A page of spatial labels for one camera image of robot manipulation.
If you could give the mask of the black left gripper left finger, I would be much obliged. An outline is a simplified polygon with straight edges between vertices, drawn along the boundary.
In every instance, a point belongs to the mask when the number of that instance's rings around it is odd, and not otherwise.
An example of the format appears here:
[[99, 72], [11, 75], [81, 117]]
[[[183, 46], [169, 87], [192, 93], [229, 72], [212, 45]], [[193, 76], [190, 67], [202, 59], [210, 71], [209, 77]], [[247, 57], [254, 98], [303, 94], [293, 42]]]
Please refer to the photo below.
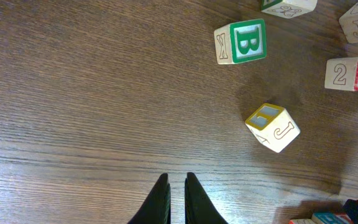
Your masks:
[[128, 224], [171, 224], [170, 202], [168, 174], [163, 173]]

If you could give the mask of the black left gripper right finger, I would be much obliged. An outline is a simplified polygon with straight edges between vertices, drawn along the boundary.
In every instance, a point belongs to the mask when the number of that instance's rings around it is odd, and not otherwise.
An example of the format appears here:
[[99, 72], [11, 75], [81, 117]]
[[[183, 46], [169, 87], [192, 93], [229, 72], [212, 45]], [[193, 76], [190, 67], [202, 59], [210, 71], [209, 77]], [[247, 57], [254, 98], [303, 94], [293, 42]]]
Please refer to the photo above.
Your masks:
[[185, 223], [227, 224], [192, 172], [188, 172], [185, 179]]

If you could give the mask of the wooden block blue L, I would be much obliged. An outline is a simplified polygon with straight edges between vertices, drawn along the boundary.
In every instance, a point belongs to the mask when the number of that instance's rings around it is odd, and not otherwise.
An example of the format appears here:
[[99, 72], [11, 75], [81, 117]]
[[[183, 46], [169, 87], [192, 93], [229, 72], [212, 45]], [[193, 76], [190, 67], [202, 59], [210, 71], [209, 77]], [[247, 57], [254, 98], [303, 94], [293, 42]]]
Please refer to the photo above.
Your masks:
[[314, 213], [311, 219], [317, 224], [353, 224], [345, 213]]

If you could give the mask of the wooden block ice cream picture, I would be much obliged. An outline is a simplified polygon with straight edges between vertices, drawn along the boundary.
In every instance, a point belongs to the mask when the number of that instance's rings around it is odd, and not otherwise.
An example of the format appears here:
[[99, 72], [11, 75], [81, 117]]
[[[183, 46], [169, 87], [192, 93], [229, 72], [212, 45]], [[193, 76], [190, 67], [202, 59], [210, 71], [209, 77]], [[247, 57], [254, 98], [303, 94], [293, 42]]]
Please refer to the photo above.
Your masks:
[[288, 222], [288, 224], [316, 224], [312, 219], [304, 218], [304, 219], [292, 219]]

